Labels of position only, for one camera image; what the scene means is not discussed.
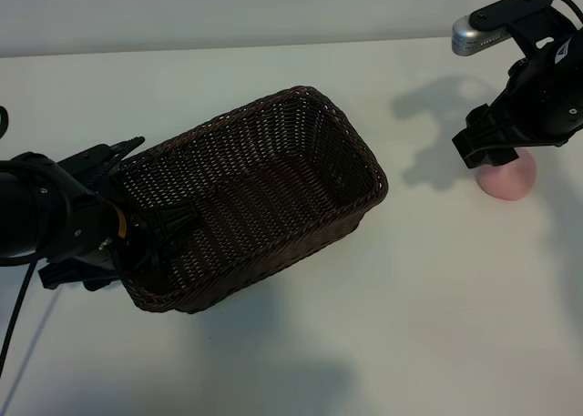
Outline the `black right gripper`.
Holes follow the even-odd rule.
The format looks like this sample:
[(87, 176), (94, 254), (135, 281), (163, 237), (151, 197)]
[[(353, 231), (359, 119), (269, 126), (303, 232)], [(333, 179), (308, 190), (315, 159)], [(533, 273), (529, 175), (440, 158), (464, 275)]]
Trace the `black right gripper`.
[(514, 147), (560, 147), (582, 128), (582, 31), (513, 39), (524, 59), (494, 103), (471, 110), (452, 139), (468, 168), (511, 163)]

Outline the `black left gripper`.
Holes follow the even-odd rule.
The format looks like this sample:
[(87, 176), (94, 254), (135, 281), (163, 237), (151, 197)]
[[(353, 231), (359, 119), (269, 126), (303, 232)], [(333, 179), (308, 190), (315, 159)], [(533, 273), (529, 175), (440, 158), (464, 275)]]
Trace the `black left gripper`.
[(193, 205), (171, 205), (153, 208), (150, 225), (143, 215), (121, 207), (123, 199), (113, 189), (110, 174), (89, 170), (74, 179), (88, 193), (75, 203), (47, 265), (39, 270), (46, 289), (81, 282), (95, 291), (119, 279), (156, 281), (160, 256), (177, 253), (198, 223)]

